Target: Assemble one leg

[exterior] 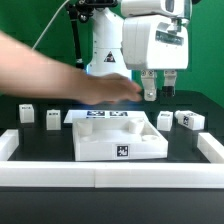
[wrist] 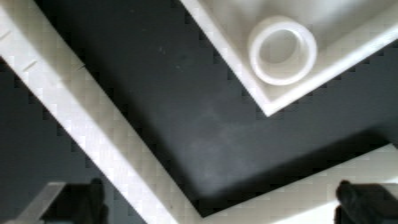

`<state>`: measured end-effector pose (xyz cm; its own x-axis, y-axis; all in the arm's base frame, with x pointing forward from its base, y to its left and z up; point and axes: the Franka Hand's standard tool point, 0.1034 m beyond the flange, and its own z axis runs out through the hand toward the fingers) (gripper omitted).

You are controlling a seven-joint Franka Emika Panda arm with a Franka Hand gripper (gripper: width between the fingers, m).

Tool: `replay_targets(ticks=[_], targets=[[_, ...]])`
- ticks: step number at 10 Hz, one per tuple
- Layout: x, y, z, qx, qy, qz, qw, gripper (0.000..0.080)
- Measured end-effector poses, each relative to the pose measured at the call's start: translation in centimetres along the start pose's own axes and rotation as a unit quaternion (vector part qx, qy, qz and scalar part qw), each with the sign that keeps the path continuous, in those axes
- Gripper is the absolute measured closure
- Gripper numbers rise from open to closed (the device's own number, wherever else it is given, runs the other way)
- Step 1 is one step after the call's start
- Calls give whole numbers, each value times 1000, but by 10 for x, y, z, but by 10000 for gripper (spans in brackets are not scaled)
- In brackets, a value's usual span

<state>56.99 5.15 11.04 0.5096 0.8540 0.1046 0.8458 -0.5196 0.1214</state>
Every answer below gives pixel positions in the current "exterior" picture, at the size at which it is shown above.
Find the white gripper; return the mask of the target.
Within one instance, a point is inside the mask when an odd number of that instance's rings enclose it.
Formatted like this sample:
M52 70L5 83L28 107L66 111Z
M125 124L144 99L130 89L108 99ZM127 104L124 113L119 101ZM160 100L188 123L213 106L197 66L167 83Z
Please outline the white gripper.
M157 97L157 73L164 71L162 92L165 97L175 95L176 70L188 66L188 32L172 32L172 20L161 15L129 17L122 30L122 53L129 70L142 70L144 99Z

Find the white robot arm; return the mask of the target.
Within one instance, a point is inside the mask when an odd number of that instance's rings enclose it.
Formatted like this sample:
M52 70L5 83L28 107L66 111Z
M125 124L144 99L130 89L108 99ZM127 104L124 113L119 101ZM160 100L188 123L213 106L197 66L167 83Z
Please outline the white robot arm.
M175 94L177 72L188 66L187 26L192 0L118 0L121 14L97 6L93 16L93 56L87 72L95 76L141 73L144 99L157 97L157 73L164 73L162 93Z

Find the human forearm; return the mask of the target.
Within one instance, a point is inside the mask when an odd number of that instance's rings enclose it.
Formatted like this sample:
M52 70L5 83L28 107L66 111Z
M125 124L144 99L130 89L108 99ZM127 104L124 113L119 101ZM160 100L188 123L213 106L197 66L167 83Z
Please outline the human forearm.
M0 31L0 91L32 98L84 100L82 70L55 61Z

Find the blurred human hand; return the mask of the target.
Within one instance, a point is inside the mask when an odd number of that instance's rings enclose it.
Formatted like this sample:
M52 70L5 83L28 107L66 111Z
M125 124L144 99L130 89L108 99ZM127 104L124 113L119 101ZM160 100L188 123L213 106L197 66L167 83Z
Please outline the blurred human hand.
M119 74L103 77L87 75L80 82L77 99L88 105L123 100L138 102L141 100L140 91L138 84Z

